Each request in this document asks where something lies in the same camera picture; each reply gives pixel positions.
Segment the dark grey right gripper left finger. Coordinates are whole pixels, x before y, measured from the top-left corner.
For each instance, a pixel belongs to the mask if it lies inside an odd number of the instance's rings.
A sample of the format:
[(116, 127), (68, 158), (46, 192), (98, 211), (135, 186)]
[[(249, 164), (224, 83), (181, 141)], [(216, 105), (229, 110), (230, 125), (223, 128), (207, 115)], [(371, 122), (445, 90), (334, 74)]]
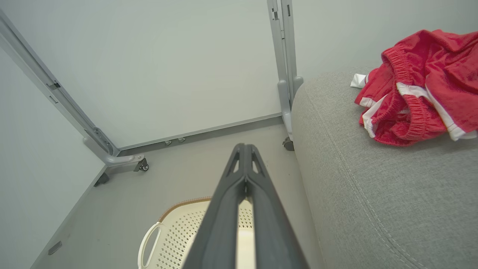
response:
[(226, 164), (184, 261), (184, 269), (234, 269), (238, 207), (245, 198), (245, 145), (237, 144)]

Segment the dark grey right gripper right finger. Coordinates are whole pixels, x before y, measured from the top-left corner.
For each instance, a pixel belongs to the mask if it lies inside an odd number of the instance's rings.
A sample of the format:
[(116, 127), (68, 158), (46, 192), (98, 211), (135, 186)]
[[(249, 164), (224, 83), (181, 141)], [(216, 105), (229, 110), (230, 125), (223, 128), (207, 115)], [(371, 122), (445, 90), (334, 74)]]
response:
[(253, 207), (257, 269), (309, 269), (258, 148), (245, 146), (246, 197)]

